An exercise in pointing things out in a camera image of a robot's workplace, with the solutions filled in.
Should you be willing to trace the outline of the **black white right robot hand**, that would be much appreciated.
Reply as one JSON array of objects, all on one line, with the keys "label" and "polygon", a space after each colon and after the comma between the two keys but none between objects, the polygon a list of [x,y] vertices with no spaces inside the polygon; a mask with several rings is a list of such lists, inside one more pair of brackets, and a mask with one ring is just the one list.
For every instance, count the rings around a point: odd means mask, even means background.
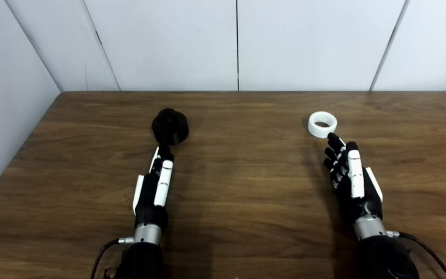
[{"label": "black white right robot hand", "polygon": [[339,214],[345,223],[354,223],[365,215],[383,219],[383,195],[368,167],[364,167],[357,143],[343,142],[334,133],[327,135],[324,166],[339,203]]}]

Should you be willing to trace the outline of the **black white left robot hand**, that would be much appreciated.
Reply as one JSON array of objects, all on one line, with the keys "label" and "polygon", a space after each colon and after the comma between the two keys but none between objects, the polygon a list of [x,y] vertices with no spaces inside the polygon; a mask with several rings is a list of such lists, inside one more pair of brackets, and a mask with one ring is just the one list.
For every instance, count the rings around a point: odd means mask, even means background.
[{"label": "black white left robot hand", "polygon": [[163,205],[155,205],[154,200],[165,161],[174,162],[175,157],[167,145],[159,145],[151,161],[151,168],[137,180],[134,201],[132,204],[135,214],[134,227],[143,224],[154,224],[164,233],[168,225],[168,211]]}]

